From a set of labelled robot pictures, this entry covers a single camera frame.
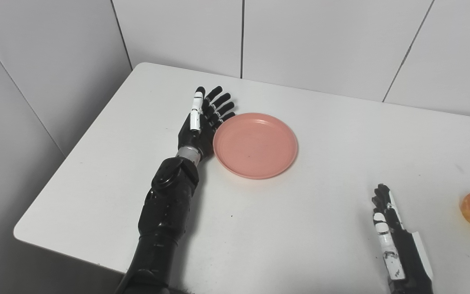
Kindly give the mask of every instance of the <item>black fingertip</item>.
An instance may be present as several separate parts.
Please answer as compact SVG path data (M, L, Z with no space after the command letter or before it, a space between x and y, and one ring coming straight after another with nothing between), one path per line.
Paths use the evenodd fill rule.
M234 116L235 116L235 112L232 111L232 112L228 113L227 115L223 116L222 121L227 121L228 119L230 119Z
M220 92L222 92L222 87L221 86L217 86L215 87L215 89L211 90L211 92L209 92L209 94L207 95L208 99L210 101L213 100L213 98L215 98L216 95L219 95Z
M204 97L204 95L206 95L206 90L204 89L203 86L198 87L197 91L195 91L195 92L201 92L203 94L203 97Z
M217 110L218 114L220 116L223 116L226 112L230 111L231 109L233 109L235 107L235 103L233 102L229 102L229 103L226 103L224 106L222 106L221 108L219 108Z
M227 102L230 98L231 98L230 93L225 93L222 96L220 96L219 98L215 99L215 101L213 102L213 105L216 108L218 108L219 106L224 104L224 102Z

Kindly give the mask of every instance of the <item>white table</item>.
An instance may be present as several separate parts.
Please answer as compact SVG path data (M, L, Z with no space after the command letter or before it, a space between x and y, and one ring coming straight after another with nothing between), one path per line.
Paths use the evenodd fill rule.
M201 164L172 283L197 294L387 292L370 198L378 183L418 230L437 294L470 293L470 117L143 63L15 228L19 240L124 272L151 178L177 151L194 90L287 123L298 158L267 180Z

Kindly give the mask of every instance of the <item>white wall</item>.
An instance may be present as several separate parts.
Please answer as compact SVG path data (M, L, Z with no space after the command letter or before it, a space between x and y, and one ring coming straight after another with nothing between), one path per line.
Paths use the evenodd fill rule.
M114 0L135 67L153 62L240 76L242 0Z
M435 1L386 102L470 116L470 1Z
M109 0L0 0L0 294L106 294L119 283L16 240L13 227L129 71Z
M382 101L431 0L246 0L243 78Z
M0 0L0 61L65 155L131 70L110 0Z

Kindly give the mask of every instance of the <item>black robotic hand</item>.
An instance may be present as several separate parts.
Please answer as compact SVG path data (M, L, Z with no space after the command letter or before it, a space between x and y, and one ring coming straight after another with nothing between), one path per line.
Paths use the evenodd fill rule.
M218 97L222 87L217 86L205 95L203 87L198 87L195 92L192 111L186 118L179 132L179 153L177 156L194 158L194 152L198 153L198 161L202 161L213 154L213 136L220 125L227 119L235 116L233 110L235 104L228 102L231 98L229 93Z
M217 86L204 96L198 87L179 132L179 150L165 159L151 181L139 219L139 242L132 264L115 294L169 294L172 259L186 230L192 196L199 182L197 164L213 154L213 136L235 116L229 93Z

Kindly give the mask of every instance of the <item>robotic hand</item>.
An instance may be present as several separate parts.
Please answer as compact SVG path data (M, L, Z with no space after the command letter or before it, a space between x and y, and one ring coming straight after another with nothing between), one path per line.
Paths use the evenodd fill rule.
M235 106L217 86L204 96L198 87L192 110L179 132L179 150L162 162L151 181L139 219L139 243L115 294L168 294L173 253L183 236L199 176L197 165L213 154L215 131Z
M379 184L375 195L373 223L384 252L391 294L433 294L433 273L420 234L403 228L387 186Z

